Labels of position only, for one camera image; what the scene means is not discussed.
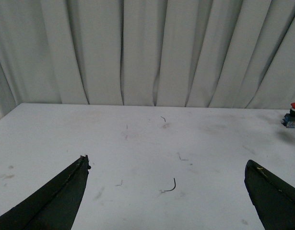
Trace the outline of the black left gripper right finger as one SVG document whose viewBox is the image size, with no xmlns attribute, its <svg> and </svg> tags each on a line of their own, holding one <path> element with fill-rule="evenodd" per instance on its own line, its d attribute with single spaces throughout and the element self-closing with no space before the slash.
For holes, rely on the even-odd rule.
<svg viewBox="0 0 295 230">
<path fill-rule="evenodd" d="M 295 230 L 295 188 L 253 160 L 245 167 L 245 186 L 266 230 Z"/>
</svg>

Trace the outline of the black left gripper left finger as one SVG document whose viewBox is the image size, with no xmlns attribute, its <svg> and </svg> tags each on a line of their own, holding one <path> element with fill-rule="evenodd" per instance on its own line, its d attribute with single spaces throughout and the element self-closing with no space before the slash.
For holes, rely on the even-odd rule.
<svg viewBox="0 0 295 230">
<path fill-rule="evenodd" d="M 81 156 L 1 215 L 0 230 L 70 230 L 85 192 L 90 168 L 88 156 Z"/>
</svg>

